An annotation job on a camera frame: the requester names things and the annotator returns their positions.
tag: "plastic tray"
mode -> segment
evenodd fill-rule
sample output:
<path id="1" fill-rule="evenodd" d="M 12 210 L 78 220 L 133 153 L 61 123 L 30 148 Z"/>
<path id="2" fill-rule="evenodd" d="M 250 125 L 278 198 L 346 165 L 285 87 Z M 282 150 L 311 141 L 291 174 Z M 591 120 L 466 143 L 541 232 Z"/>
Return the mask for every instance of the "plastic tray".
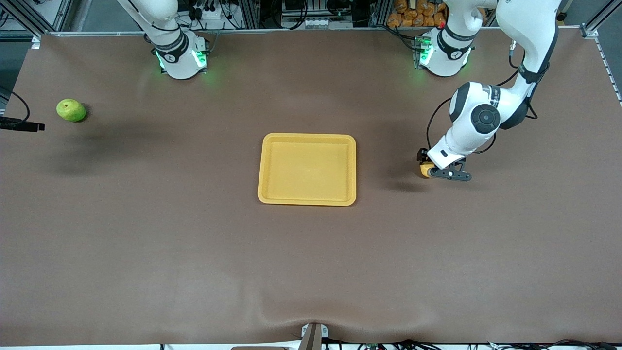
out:
<path id="1" fill-rule="evenodd" d="M 266 135 L 257 196 L 268 204 L 351 205 L 356 200 L 354 138 L 333 134 Z"/>

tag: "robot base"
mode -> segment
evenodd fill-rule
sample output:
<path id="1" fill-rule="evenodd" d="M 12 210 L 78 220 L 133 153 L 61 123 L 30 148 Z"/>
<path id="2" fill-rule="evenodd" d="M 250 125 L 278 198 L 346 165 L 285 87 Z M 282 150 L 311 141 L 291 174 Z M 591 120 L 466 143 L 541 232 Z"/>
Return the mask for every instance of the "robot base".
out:
<path id="1" fill-rule="evenodd" d="M 189 79 L 197 73 L 206 72 L 210 54 L 210 44 L 205 38 L 190 31 L 184 31 L 184 33 L 188 36 L 188 49 L 179 57 L 179 61 L 170 63 L 160 59 L 162 73 L 179 80 Z"/>
<path id="2" fill-rule="evenodd" d="M 431 31 L 422 35 L 423 37 L 430 37 L 431 48 L 428 50 L 427 55 L 419 55 L 418 66 L 425 67 L 431 73 L 439 77 L 451 77 L 467 64 L 471 49 L 468 49 L 468 51 L 457 60 L 449 59 L 447 54 L 439 48 L 439 32 L 440 30 L 438 28 L 433 28 Z"/>

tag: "wire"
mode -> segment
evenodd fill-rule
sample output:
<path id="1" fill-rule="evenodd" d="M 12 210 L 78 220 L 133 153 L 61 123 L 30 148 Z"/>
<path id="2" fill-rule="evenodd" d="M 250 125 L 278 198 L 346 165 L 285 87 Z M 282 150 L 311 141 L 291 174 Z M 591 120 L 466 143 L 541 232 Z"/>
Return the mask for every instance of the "wire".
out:
<path id="1" fill-rule="evenodd" d="M 220 31 L 216 32 L 216 37 L 214 38 L 214 44 L 210 47 L 210 53 L 214 51 L 216 48 L 216 44 L 218 43 L 218 38 L 220 37 Z"/>
<path id="2" fill-rule="evenodd" d="M 515 71 L 512 75 L 509 76 L 509 78 L 507 78 L 506 80 L 503 80 L 502 82 L 500 82 L 499 84 L 496 84 L 498 87 L 507 84 L 507 82 L 509 82 L 510 80 L 512 80 L 516 75 L 518 74 L 518 70 Z"/>
<path id="3" fill-rule="evenodd" d="M 15 19 L 11 18 L 8 12 L 6 12 L 5 10 L 2 10 L 2 12 L 0 12 L 0 21 L 2 21 L 2 24 L 0 24 L 0 27 L 4 27 L 7 21 L 15 21 Z"/>
<path id="4" fill-rule="evenodd" d="M 352 14 L 352 10 L 351 9 L 345 10 L 345 11 L 337 11 L 337 8 L 331 7 L 331 4 L 333 2 L 335 2 L 335 0 L 327 0 L 326 1 L 326 9 L 330 13 L 332 13 L 334 16 L 341 17 L 341 16 L 348 16 L 348 15 Z"/>
<path id="5" fill-rule="evenodd" d="M 434 116 L 436 115 L 436 113 L 439 112 L 439 109 L 441 107 L 443 107 L 444 104 L 446 104 L 447 102 L 451 101 L 452 98 L 448 98 L 445 101 L 441 102 L 439 104 L 439 106 L 434 110 L 434 113 L 432 113 L 432 116 L 430 117 L 430 121 L 428 121 L 428 126 L 425 128 L 425 139 L 428 142 L 428 149 L 432 148 L 432 145 L 430 144 L 430 125 L 432 125 L 432 120 L 434 120 Z"/>
<path id="6" fill-rule="evenodd" d="M 300 7 L 300 18 L 298 19 L 296 24 L 288 28 L 290 31 L 300 27 L 307 19 L 307 13 L 309 11 L 309 3 L 307 2 L 307 0 L 300 0 L 300 1 L 302 1 L 302 6 Z M 277 27 L 281 29 L 285 29 L 285 27 L 283 27 L 283 25 L 280 24 L 279 21 L 276 20 L 276 14 L 278 14 L 279 12 L 282 13 L 282 10 L 275 8 L 278 2 L 280 2 L 280 0 L 272 0 L 272 3 L 270 5 L 270 15 L 271 15 L 272 21 Z"/>
<path id="7" fill-rule="evenodd" d="M 175 29 L 164 29 L 164 28 L 160 28 L 158 26 L 156 26 L 154 23 L 150 23 L 149 24 L 151 27 L 156 28 L 158 31 L 163 31 L 163 32 L 177 32 L 178 30 L 181 30 L 182 26 L 179 25 L 179 23 L 177 23 L 177 28 Z"/>
<path id="8" fill-rule="evenodd" d="M 534 108 L 531 106 L 531 100 L 527 101 L 527 108 L 529 108 L 529 111 L 531 111 L 531 113 L 533 114 L 531 115 L 526 115 L 525 117 L 529 118 L 529 119 L 538 119 L 538 115 L 536 114 L 536 111 L 534 111 Z"/>
<path id="9" fill-rule="evenodd" d="M 18 124 L 21 124 L 21 123 L 27 121 L 28 118 L 30 118 L 30 107 L 28 106 L 28 103 L 26 103 L 26 101 L 20 95 L 16 94 L 13 90 L 9 90 L 6 87 L 3 87 L 1 85 L 0 85 L 0 88 L 5 90 L 5 91 L 11 92 L 11 95 L 17 97 L 24 104 L 24 107 L 26 107 L 26 116 L 24 117 L 24 119 L 19 120 L 19 121 L 14 121 L 12 123 L 0 123 L 0 124 L 2 124 L 4 126 L 15 126 L 15 125 L 18 125 Z"/>
<path id="10" fill-rule="evenodd" d="M 518 69 L 518 66 L 512 63 L 512 55 L 508 55 L 508 62 L 510 67 Z"/>
<path id="11" fill-rule="evenodd" d="M 491 142 L 491 143 L 488 145 L 488 147 L 486 147 L 485 149 L 482 149 L 481 151 L 475 151 L 475 152 L 473 152 L 473 153 L 475 153 L 475 154 L 482 154 L 482 153 L 486 152 L 487 150 L 489 150 L 489 149 L 490 149 L 490 148 L 494 145 L 494 142 L 495 142 L 496 140 L 497 140 L 497 133 L 494 133 L 494 135 L 493 135 L 493 142 Z"/>
<path id="12" fill-rule="evenodd" d="M 417 51 L 417 49 L 415 49 L 413 46 L 411 46 L 406 41 L 406 39 L 413 40 L 415 37 L 409 37 L 408 35 L 401 34 L 397 28 L 395 28 L 395 30 L 393 30 L 393 29 L 389 28 L 388 26 L 385 26 L 384 24 L 374 24 L 372 27 L 378 27 L 378 28 L 385 29 L 389 33 L 391 33 L 394 36 L 398 37 L 406 47 L 408 47 L 409 49 L 411 49 L 413 51 Z"/>
<path id="13" fill-rule="evenodd" d="M 218 0 L 218 4 L 220 5 L 220 12 L 222 12 L 222 13 L 223 13 L 223 15 L 225 16 L 225 18 L 227 18 L 227 21 L 229 21 L 229 23 L 231 23 L 231 25 L 232 25 L 235 29 L 242 29 L 242 28 L 240 28 L 239 26 L 236 26 L 235 24 L 233 24 L 233 22 L 231 21 L 231 19 L 229 18 L 229 16 L 227 16 L 227 14 L 225 13 L 225 7 L 223 6 L 223 3 L 222 3 L 220 0 Z M 229 15 L 231 16 L 231 18 L 234 18 L 234 17 L 233 17 L 233 13 L 232 13 L 232 11 L 231 11 L 231 6 L 229 6 Z"/>

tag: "black band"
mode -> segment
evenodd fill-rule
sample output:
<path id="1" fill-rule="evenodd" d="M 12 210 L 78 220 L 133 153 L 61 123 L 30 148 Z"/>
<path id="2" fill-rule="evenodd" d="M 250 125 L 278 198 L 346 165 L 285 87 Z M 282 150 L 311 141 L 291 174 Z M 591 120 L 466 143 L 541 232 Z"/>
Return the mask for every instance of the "black band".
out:
<path id="1" fill-rule="evenodd" d="M 452 30 L 449 29 L 449 27 L 447 26 L 443 28 L 443 31 L 447 32 L 447 35 L 449 35 L 452 39 L 456 39 L 457 41 L 469 41 L 469 40 L 475 39 L 475 37 L 477 36 L 477 34 L 473 34 L 471 36 L 465 37 L 464 35 L 460 35 L 460 34 L 456 34 L 452 32 Z"/>
<path id="2" fill-rule="evenodd" d="M 188 49 L 188 36 L 183 31 L 179 31 L 179 37 L 169 45 L 155 45 L 160 57 L 168 63 L 177 63 L 179 57 Z"/>
<path id="3" fill-rule="evenodd" d="M 462 58 L 462 56 L 464 56 L 468 49 L 470 49 L 469 46 L 463 47 L 462 49 L 449 46 L 449 44 L 447 44 L 445 40 L 443 40 L 442 31 L 439 32 L 437 42 L 439 43 L 440 49 L 447 54 L 447 58 L 449 58 L 450 60 L 459 60 L 460 58 Z"/>
<path id="4" fill-rule="evenodd" d="M 542 77 L 544 76 L 544 74 L 547 72 L 547 70 L 549 70 L 549 67 L 550 65 L 547 64 L 541 73 L 534 73 L 534 72 L 528 71 L 527 68 L 525 68 L 525 65 L 521 64 L 518 67 L 518 72 L 521 74 L 523 78 L 525 78 L 528 84 L 539 83 L 540 80 L 542 80 Z"/>

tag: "green led light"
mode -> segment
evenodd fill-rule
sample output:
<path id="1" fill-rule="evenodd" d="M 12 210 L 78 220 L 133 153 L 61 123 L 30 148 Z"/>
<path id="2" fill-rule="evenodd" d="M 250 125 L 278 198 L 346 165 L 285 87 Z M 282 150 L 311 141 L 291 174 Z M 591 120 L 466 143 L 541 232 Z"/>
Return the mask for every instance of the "green led light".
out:
<path id="1" fill-rule="evenodd" d="M 426 47 L 425 50 L 421 53 L 421 59 L 419 60 L 419 62 L 424 65 L 430 63 L 430 58 L 432 57 L 433 53 L 434 46 L 432 44 L 429 44 L 428 47 Z"/>
<path id="2" fill-rule="evenodd" d="M 155 52 L 155 56 L 157 57 L 157 60 L 160 61 L 160 67 L 162 67 L 162 69 L 166 69 L 164 68 L 164 62 L 162 62 L 162 57 L 160 57 L 158 51 Z"/>
<path id="3" fill-rule="evenodd" d="M 205 59 L 205 54 L 203 52 L 197 52 L 192 50 L 192 55 L 194 56 L 195 61 L 197 61 L 197 65 L 199 67 L 205 67 L 207 60 Z"/>

